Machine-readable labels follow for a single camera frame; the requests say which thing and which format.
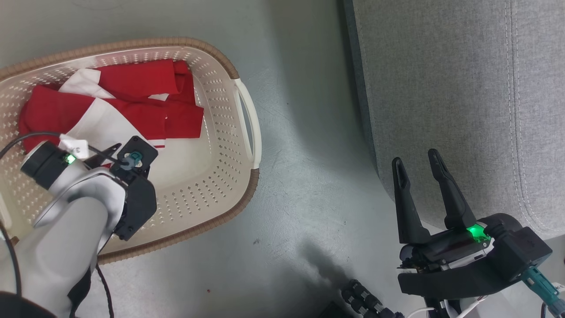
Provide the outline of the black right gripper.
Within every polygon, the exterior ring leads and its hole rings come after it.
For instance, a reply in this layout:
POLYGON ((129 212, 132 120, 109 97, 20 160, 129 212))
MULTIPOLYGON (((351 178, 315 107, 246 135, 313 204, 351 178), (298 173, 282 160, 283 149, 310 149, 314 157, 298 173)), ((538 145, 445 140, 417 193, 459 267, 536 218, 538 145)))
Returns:
POLYGON ((394 201, 397 213, 399 242, 405 245, 399 254, 401 272, 439 272, 456 269, 486 258, 493 250, 494 238, 488 236, 488 226, 503 225, 508 230, 520 230, 514 217, 495 214, 477 221, 462 191, 449 173, 440 153, 428 151, 430 168, 440 186, 448 230, 430 235, 422 226, 411 195, 411 182, 400 157, 392 161, 394 201))

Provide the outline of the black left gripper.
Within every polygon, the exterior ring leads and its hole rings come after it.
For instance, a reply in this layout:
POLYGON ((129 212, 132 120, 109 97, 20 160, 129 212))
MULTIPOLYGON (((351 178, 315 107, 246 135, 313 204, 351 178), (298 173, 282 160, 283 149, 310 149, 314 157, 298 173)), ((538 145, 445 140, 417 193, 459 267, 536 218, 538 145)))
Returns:
MULTIPOLYGON (((113 157, 114 153, 121 146, 122 143, 116 143, 102 151, 89 145, 88 149, 93 152, 94 155, 86 159, 87 167, 101 167, 104 165, 105 161, 121 165, 122 162, 113 157)), ((73 154, 62 150, 50 141, 44 141, 26 155, 21 164, 21 172, 33 179, 37 185, 48 190, 62 175, 65 169, 76 160, 77 158, 73 154)))

